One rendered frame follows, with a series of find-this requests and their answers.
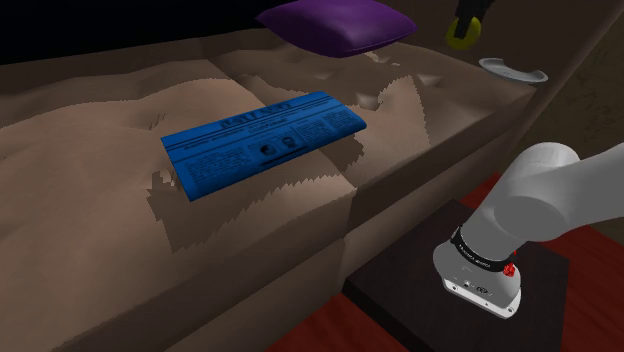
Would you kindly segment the yellow ball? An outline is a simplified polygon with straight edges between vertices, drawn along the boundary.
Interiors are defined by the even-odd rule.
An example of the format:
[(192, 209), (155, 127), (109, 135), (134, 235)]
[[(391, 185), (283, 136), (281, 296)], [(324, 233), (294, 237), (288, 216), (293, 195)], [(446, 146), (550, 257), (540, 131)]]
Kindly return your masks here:
[(451, 23), (447, 30), (445, 35), (446, 43), (453, 49), (467, 50), (478, 41), (481, 35), (481, 22), (477, 18), (472, 18), (466, 37), (464, 39), (457, 39), (453, 37), (453, 32), (456, 27), (456, 19)]

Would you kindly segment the grey plate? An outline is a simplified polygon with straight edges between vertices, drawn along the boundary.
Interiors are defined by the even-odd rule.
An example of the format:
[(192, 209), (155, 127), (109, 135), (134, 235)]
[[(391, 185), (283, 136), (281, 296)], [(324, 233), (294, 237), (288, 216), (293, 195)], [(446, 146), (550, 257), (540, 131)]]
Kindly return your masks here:
[(532, 72), (524, 72), (507, 66), (503, 59), (500, 58), (482, 58), (478, 61), (479, 65), (490, 74), (505, 80), (526, 83), (541, 84), (548, 81), (549, 77), (541, 70)]

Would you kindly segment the purple pillow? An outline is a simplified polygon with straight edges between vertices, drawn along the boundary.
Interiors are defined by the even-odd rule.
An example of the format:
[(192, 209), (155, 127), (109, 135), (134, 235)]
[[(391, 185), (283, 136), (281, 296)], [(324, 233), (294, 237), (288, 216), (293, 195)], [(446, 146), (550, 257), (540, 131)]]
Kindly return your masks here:
[(332, 58), (369, 52), (417, 30), (409, 17), (375, 0), (296, 0), (256, 20), (284, 41)]

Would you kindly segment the blue newspaper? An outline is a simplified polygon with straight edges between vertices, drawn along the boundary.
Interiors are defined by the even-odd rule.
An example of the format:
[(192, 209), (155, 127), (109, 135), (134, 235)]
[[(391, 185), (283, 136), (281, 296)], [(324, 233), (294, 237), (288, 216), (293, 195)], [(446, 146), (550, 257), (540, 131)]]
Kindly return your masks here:
[(322, 92), (161, 138), (190, 201), (353, 135), (366, 122)]

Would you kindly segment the red rug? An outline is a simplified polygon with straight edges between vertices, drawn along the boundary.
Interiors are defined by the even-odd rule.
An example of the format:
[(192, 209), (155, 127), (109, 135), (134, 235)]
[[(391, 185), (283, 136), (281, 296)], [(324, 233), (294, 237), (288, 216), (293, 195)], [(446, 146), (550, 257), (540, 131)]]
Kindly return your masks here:
[[(476, 208), (493, 174), (461, 201)], [(624, 352), (624, 246), (584, 226), (541, 244), (568, 259), (560, 352)], [(343, 292), (266, 352), (410, 352)]]

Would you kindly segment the brown sofa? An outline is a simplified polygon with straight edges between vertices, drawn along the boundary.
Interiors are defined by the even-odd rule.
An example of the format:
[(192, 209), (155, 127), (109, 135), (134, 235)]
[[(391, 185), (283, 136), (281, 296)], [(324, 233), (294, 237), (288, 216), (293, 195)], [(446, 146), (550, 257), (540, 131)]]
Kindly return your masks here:
[[(417, 30), (344, 58), (256, 17), (296, 0), (0, 0), (0, 352), (263, 352), (476, 186), (624, 0), (375, 0)], [(526, 84), (500, 58), (549, 79)], [(367, 127), (190, 201), (161, 138), (322, 90)]]

